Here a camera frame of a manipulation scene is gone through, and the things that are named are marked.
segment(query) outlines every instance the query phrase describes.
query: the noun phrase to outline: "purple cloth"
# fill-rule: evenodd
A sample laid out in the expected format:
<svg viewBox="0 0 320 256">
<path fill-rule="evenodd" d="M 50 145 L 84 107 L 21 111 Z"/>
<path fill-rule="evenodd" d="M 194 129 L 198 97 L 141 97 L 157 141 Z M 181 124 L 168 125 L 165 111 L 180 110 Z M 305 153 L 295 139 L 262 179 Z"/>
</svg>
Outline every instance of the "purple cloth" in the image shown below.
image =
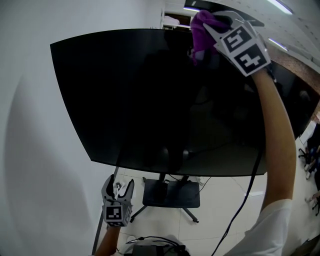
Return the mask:
<svg viewBox="0 0 320 256">
<path fill-rule="evenodd" d="M 193 37 L 193 53 L 195 54 L 196 52 L 210 49 L 212 54 L 216 54 L 217 50 L 214 47 L 216 41 L 205 29 L 204 23 L 213 29 L 219 28 L 220 30 L 225 29 L 225 31 L 227 31 L 230 26 L 216 20 L 215 16 L 207 10 L 199 11 L 191 21 L 190 27 Z"/>
</svg>

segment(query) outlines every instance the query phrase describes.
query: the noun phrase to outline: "ceiling light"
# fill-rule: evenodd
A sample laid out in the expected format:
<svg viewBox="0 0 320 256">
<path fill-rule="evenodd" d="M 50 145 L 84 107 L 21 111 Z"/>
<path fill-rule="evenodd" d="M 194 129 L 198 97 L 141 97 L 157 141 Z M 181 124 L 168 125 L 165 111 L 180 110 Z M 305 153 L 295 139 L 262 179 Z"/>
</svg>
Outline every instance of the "ceiling light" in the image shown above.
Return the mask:
<svg viewBox="0 0 320 256">
<path fill-rule="evenodd" d="M 278 7 L 281 11 L 283 11 L 285 14 L 292 14 L 292 11 L 290 11 L 283 3 L 277 1 L 277 0 L 268 0 L 271 4 Z"/>
<path fill-rule="evenodd" d="M 276 44 L 277 46 L 281 47 L 282 49 L 284 49 L 285 51 L 288 51 L 288 49 L 286 47 L 284 47 L 281 43 L 276 42 L 275 40 L 273 40 L 272 38 L 268 38 L 272 43 Z"/>
<path fill-rule="evenodd" d="M 194 8 L 183 7 L 183 9 L 184 9 L 184 10 L 188 10 L 188 11 L 200 12 L 199 9 L 194 9 Z"/>
</svg>

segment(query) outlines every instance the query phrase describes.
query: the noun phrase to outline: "white shirt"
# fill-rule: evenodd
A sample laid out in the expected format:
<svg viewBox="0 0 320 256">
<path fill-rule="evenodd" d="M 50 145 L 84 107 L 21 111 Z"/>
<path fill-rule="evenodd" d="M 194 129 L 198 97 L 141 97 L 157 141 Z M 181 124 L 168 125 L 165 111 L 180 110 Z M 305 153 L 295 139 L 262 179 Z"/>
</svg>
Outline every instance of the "white shirt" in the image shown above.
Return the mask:
<svg viewBox="0 0 320 256">
<path fill-rule="evenodd" d="M 271 203 L 260 213 L 254 226 L 245 233 L 245 237 L 225 256 L 281 256 L 287 239 L 288 224 L 292 208 L 292 200 L 284 199 Z M 173 235 L 166 238 L 178 241 Z M 159 245 L 165 243 L 152 240 L 139 241 L 134 244 L 125 244 L 120 253 L 132 253 L 134 245 Z"/>
</svg>

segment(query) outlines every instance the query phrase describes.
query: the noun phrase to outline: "human arm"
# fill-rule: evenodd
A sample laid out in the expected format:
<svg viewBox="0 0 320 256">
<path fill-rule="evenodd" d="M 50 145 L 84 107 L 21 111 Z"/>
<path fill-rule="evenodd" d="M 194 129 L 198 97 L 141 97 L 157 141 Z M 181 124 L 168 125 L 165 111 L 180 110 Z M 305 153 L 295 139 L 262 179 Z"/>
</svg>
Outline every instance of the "human arm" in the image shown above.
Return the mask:
<svg viewBox="0 0 320 256">
<path fill-rule="evenodd" d="M 120 227 L 109 226 L 95 256 L 111 256 L 117 251 Z"/>
<path fill-rule="evenodd" d="M 252 75 L 264 119 L 267 184 L 261 211 L 273 202 L 292 199 L 296 144 L 290 120 L 272 78 L 264 69 Z"/>
</svg>

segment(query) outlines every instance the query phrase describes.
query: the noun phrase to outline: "monitor stand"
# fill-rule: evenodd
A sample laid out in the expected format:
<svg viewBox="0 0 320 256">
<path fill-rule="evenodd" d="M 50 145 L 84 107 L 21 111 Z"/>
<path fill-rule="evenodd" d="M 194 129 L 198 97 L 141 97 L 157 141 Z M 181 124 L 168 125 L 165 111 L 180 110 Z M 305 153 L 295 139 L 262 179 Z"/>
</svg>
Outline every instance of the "monitor stand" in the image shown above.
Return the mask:
<svg viewBox="0 0 320 256">
<path fill-rule="evenodd" d="M 193 222 L 199 223 L 187 209 L 200 207 L 199 184 L 188 180 L 189 176 L 183 176 L 182 180 L 178 181 L 169 181 L 165 177 L 166 174 L 161 173 L 159 179 L 142 178 L 145 183 L 142 201 L 144 206 L 131 217 L 131 223 L 148 206 L 182 208 Z"/>
</svg>

